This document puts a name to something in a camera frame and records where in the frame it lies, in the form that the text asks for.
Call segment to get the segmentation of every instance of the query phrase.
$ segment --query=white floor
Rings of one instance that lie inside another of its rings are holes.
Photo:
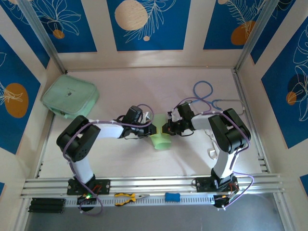
[[[146,103],[155,113],[167,113],[182,99],[193,96],[193,86],[199,80],[209,81],[214,93],[208,100],[239,99],[229,69],[206,68],[136,68],[110,69],[103,71],[71,72],[69,75],[94,83],[100,98],[88,115],[90,119],[111,120],[125,114],[130,106]],[[200,96],[210,88],[200,84]],[[224,109],[234,108],[241,112],[239,102],[218,103]],[[202,102],[193,104],[195,112],[207,109]],[[63,159],[56,139],[71,120],[56,116],[43,158],[40,178],[72,177],[71,170]],[[196,131],[190,137],[171,137],[170,150],[157,151],[150,138],[142,140],[101,139],[97,140],[88,157],[97,177],[141,177],[207,175],[215,165],[207,150],[212,149],[204,131]],[[237,160],[235,170],[243,173],[261,173],[254,141],[251,148]]]

